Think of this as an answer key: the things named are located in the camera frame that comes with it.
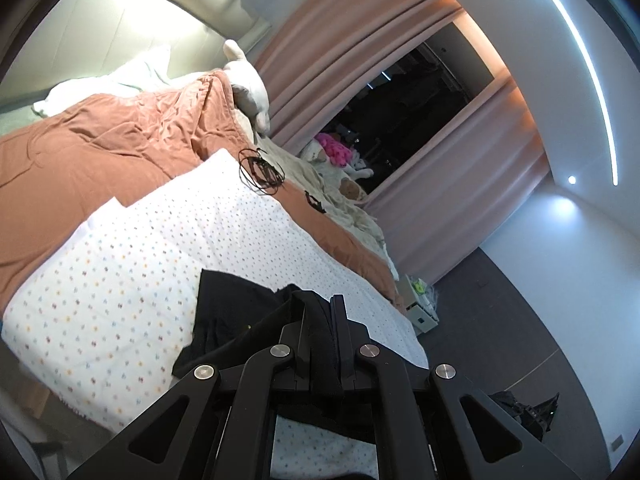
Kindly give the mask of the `black shirt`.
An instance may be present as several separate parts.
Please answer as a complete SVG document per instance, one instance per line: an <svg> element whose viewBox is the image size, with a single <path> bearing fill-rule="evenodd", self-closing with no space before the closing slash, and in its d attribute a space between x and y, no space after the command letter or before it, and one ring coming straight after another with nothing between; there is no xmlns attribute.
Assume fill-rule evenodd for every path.
<svg viewBox="0 0 640 480"><path fill-rule="evenodd" d="M178 377L216 373L212 479L431 479L427 370L372 339L342 296L205 271Z"/></svg>

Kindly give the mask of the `small black item on quilt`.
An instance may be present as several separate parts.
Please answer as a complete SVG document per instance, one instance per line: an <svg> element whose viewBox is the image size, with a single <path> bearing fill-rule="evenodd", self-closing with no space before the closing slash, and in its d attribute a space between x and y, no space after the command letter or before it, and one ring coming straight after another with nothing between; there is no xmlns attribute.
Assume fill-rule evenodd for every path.
<svg viewBox="0 0 640 480"><path fill-rule="evenodd" d="M308 191L305 192L305 197L308 205L311 206L312 209L320 212L320 214L326 213L326 210L323 208L322 203L320 202L320 200L318 200L318 198L315 198Z"/></svg>

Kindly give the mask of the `pink plush toy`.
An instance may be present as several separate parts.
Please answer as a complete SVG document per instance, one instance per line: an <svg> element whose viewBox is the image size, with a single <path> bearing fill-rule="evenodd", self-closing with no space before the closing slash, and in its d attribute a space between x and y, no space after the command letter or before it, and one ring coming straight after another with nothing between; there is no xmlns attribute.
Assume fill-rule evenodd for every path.
<svg viewBox="0 0 640 480"><path fill-rule="evenodd" d="M352 162L352 150L332 134L320 132L314 137L335 167L345 168Z"/></svg>

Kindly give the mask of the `green item on cabinet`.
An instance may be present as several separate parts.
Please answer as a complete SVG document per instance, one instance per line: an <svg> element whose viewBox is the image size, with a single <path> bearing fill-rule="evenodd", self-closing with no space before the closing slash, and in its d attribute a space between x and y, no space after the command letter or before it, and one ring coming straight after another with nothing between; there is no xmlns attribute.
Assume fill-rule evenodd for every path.
<svg viewBox="0 0 640 480"><path fill-rule="evenodd" d="M413 283L412 287L418 294L424 294L426 291L426 288L422 283Z"/></svg>

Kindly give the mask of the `white dotted bed sheet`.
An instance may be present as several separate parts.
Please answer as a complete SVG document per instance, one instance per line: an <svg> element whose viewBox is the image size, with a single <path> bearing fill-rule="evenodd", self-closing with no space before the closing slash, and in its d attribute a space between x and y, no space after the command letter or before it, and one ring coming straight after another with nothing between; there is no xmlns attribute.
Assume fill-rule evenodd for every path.
<svg viewBox="0 0 640 480"><path fill-rule="evenodd" d="M1 336L65 404L119 432L169 389L205 270L340 295L373 340L427 363L408 318L242 182L223 150L131 206L101 206L16 292Z"/></svg>

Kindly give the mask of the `orange brown quilt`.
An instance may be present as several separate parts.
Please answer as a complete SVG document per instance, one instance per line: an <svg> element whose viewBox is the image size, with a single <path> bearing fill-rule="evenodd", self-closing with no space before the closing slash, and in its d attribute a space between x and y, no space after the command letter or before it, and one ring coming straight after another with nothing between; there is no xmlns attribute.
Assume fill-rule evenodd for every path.
<svg viewBox="0 0 640 480"><path fill-rule="evenodd" d="M2 304L111 198L130 206L221 148L240 158L254 146L222 70L179 89L94 94L2 136Z"/></svg>

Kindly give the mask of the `right pink curtain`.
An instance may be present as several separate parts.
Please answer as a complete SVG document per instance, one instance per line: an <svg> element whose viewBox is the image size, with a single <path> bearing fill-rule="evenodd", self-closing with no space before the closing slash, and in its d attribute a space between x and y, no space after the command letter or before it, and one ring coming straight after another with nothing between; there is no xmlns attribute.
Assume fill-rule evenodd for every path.
<svg viewBox="0 0 640 480"><path fill-rule="evenodd" d="M523 205L550 166L514 79L493 81L381 183L366 211L401 274L435 283Z"/></svg>

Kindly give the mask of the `brown white plush dog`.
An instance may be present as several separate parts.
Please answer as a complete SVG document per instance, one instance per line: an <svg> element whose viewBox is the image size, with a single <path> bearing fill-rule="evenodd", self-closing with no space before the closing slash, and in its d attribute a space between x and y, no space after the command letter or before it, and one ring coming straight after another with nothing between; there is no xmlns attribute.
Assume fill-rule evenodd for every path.
<svg viewBox="0 0 640 480"><path fill-rule="evenodd" d="M339 167L332 164L329 155L316 140L311 140L299 153L299 158L309 162L314 170L320 174L326 184L333 186L349 200L361 202L367 197L367 192L358 180L370 178L374 175L372 168L355 152L355 163Z"/></svg>

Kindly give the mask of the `left pink curtain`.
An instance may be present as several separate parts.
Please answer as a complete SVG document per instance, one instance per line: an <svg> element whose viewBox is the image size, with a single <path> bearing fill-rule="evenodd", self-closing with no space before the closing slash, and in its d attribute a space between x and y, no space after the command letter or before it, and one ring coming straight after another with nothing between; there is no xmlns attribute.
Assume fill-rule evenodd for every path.
<svg viewBox="0 0 640 480"><path fill-rule="evenodd" d="M306 0L255 63L271 140L298 153L365 84L462 12L457 0Z"/></svg>

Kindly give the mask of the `white bedside cabinet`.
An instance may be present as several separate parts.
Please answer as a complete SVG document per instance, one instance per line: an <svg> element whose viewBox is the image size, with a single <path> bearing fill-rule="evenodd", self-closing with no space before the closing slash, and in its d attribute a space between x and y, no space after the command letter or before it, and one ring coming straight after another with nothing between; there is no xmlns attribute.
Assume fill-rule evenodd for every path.
<svg viewBox="0 0 640 480"><path fill-rule="evenodd" d="M397 290L404 302L407 318L411 321L417 335L426 334L438 326L439 317L431 289L420 286L418 290L416 281L404 275L397 282Z"/></svg>

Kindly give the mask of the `white pillow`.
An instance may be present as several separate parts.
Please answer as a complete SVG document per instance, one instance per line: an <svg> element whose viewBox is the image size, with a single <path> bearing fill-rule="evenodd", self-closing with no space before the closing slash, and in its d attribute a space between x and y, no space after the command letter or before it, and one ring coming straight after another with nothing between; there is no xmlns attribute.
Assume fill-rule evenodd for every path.
<svg viewBox="0 0 640 480"><path fill-rule="evenodd" d="M159 68L134 58L110 74L56 84L44 99L32 104L32 111L40 117L51 117L95 94L130 98L140 92L164 88L168 82L168 76Z"/></svg>

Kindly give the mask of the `cream padded headboard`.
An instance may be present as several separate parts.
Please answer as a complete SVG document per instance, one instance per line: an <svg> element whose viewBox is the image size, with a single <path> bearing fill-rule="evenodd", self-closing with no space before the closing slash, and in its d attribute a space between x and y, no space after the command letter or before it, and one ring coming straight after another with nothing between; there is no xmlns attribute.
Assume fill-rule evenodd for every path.
<svg viewBox="0 0 640 480"><path fill-rule="evenodd" d="M14 58L1 102L106 75L150 49L165 51L162 72L170 78L205 72L226 62L224 40L249 51L269 29L241 0L60 0Z"/></svg>

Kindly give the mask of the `pink curtain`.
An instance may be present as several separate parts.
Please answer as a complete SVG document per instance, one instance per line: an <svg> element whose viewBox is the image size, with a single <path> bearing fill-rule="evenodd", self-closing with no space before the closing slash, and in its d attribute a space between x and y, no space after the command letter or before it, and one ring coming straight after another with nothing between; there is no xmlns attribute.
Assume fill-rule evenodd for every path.
<svg viewBox="0 0 640 480"><path fill-rule="evenodd" d="M462 12L457 0L306 0L255 63L271 140L298 153L365 84Z"/></svg>
<svg viewBox="0 0 640 480"><path fill-rule="evenodd" d="M381 183L366 211L401 274L435 283L523 205L550 166L514 79L493 81Z"/></svg>

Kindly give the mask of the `beige blanket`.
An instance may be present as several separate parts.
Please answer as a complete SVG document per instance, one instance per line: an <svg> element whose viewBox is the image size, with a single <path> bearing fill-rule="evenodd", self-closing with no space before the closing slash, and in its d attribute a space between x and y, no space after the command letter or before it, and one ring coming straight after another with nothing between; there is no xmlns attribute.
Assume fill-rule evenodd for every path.
<svg viewBox="0 0 640 480"><path fill-rule="evenodd" d="M382 229L374 218L367 214L356 200L349 200L336 188L326 184L309 162L300 159L299 155L293 155L284 148L280 148L269 138L260 136L254 131L250 120L240 110L235 108L233 111L241 130L250 140L255 142L262 157L273 167L282 171L286 180L295 183L303 191L308 191L315 198L318 198L326 210L326 214L356 237L365 248L379 256L387 264L393 279L398 281L398 271L386 250Z"/></svg>

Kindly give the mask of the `white plush toy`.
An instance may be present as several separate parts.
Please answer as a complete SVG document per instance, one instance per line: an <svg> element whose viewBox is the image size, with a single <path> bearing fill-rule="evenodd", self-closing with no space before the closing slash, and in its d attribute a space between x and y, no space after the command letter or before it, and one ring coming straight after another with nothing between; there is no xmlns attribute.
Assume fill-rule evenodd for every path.
<svg viewBox="0 0 640 480"><path fill-rule="evenodd" d="M262 77L236 41L227 39L222 50L227 58L224 72L231 84L236 107L250 120L257 133L266 136L270 133L270 102Z"/></svg>

